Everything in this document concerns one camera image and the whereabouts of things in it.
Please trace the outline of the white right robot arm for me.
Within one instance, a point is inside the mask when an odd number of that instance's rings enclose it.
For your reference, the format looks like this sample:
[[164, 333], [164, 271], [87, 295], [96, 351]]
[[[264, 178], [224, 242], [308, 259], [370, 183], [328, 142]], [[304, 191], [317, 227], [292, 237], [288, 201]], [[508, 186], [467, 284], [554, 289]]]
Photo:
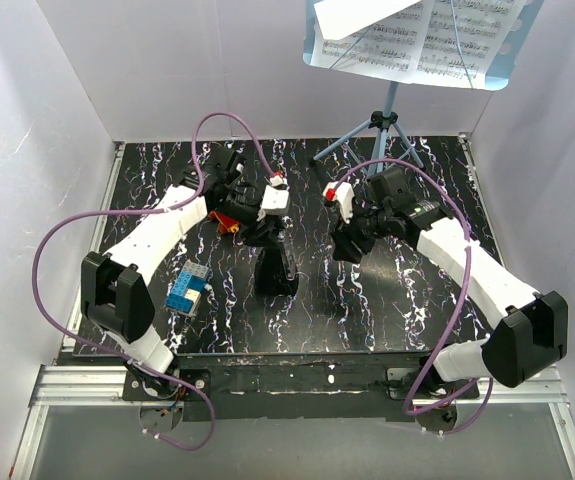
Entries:
[[400, 167], [369, 178], [371, 202], [362, 206], [346, 182], [328, 183], [323, 196], [340, 218], [331, 233], [333, 257], [358, 264], [381, 238], [405, 242], [442, 269], [482, 311], [491, 328], [480, 341], [444, 344], [422, 365], [424, 388], [489, 377], [514, 388], [562, 360], [568, 350], [568, 304], [519, 280], [472, 240], [456, 214], [417, 197]]

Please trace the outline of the blue white brick block stack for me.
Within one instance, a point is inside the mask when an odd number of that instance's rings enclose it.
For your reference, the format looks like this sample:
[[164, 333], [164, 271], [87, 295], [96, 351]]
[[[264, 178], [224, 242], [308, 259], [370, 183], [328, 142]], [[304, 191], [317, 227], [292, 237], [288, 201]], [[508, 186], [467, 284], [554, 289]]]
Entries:
[[166, 297], [165, 307], [186, 317], [195, 316], [211, 276], [208, 266], [187, 260]]

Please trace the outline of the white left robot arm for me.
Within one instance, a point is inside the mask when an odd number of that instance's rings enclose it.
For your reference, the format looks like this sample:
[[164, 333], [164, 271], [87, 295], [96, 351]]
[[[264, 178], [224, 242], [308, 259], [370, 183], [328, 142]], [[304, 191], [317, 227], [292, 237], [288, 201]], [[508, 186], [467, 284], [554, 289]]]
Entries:
[[104, 253], [90, 252], [81, 265], [81, 313], [107, 332], [134, 362], [166, 373], [173, 362], [153, 326], [148, 285], [160, 263], [209, 215], [238, 224], [243, 243], [259, 249], [254, 290], [261, 296], [292, 296], [297, 268], [286, 247], [287, 180], [280, 173], [257, 186], [243, 176], [245, 158], [214, 146], [200, 169], [183, 168], [157, 206], [122, 241]]

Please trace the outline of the black metronome body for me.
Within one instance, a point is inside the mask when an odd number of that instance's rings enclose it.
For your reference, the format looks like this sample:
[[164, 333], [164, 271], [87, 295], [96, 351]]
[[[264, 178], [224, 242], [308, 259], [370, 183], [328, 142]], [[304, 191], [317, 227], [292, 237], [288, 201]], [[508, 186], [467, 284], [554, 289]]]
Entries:
[[294, 296], [299, 286], [294, 255], [284, 246], [264, 247], [254, 269], [254, 290], [259, 296]]

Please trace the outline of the aluminium rail frame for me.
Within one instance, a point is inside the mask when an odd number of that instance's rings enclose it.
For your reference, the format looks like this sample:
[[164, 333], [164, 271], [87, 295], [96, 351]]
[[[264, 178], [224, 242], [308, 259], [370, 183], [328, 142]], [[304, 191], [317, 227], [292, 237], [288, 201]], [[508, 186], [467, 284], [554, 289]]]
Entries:
[[[259, 269], [273, 294], [289, 295], [296, 285], [283, 238], [288, 182], [271, 172], [257, 188], [243, 182], [244, 168], [237, 152], [213, 149], [156, 207], [137, 211], [139, 224], [125, 239], [82, 261], [82, 315], [113, 337], [115, 355], [152, 389], [178, 392], [187, 382], [174, 374], [173, 353], [153, 327], [149, 282], [168, 253], [211, 213], [240, 224], [246, 242], [263, 251]], [[419, 163], [385, 159], [384, 170], [368, 180], [374, 198], [369, 209], [355, 202], [347, 176], [327, 183], [322, 194], [340, 214], [332, 232], [336, 260], [359, 263], [377, 239], [397, 238], [455, 281], [460, 300], [477, 305], [491, 327], [483, 340], [450, 343], [441, 337], [422, 359], [403, 401], [405, 414], [416, 417], [441, 409], [480, 379], [516, 388], [562, 360], [568, 306], [560, 294], [536, 291], [482, 249], [448, 195], [434, 201], [415, 197], [407, 171], [425, 173]]]

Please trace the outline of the white folded paper sheet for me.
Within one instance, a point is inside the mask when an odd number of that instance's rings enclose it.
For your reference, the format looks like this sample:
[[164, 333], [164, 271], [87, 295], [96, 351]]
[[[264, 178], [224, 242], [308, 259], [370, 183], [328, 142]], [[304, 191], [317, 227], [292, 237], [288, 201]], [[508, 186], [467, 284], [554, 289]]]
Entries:
[[417, 4], [414, 0], [324, 0], [314, 12], [325, 40], [341, 40]]

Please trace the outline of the white sheet music page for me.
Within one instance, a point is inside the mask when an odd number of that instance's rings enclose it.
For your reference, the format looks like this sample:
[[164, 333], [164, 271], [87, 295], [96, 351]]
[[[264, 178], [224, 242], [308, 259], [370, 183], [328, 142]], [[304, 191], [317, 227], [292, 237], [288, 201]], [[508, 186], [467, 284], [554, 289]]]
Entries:
[[524, 6], [523, 1], [436, 1], [413, 82], [483, 90]]

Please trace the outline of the blue music stand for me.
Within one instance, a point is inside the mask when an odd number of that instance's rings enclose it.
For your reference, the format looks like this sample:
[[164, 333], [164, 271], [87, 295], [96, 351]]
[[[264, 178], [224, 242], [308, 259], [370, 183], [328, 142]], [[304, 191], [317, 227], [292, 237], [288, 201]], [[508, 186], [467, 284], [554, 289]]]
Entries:
[[[389, 88], [382, 109], [373, 112], [369, 119], [316, 154], [310, 161], [311, 165], [318, 165], [319, 161], [329, 153], [367, 129], [376, 131], [372, 160], [383, 157], [391, 129], [398, 132], [408, 152], [414, 154], [416, 150], [399, 125], [393, 105], [400, 85], [423, 85], [415, 84], [413, 76], [423, 48], [433, 4], [436, 1], [417, 1], [417, 4], [341, 40], [323, 38], [314, 12], [316, 2], [319, 1], [310, 1], [306, 5], [307, 33], [304, 41], [304, 62], [309, 66], [326, 70], [338, 70], [386, 80]], [[483, 89], [485, 91], [499, 91], [508, 85], [518, 53], [542, 6], [539, 1], [523, 2], [525, 6], [518, 20], [487, 72], [486, 87]]]

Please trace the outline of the red toy brick car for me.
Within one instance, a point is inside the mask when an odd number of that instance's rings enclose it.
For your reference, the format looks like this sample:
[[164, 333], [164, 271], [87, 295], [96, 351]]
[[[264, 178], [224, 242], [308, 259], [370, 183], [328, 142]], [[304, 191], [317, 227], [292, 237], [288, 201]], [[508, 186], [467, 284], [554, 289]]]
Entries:
[[230, 217], [220, 212], [211, 211], [208, 217], [211, 221], [215, 221], [218, 223], [217, 231], [218, 234], [221, 236], [234, 235], [240, 229], [240, 224], [236, 220], [233, 220]]

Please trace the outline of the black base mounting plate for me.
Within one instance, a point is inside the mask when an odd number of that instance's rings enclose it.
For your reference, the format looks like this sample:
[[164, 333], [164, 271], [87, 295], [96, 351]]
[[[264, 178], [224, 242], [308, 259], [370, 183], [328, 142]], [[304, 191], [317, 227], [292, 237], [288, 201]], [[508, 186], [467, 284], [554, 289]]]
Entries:
[[182, 354], [182, 380], [202, 381], [211, 405], [183, 396], [183, 420], [380, 418], [407, 422], [403, 400], [425, 352]]

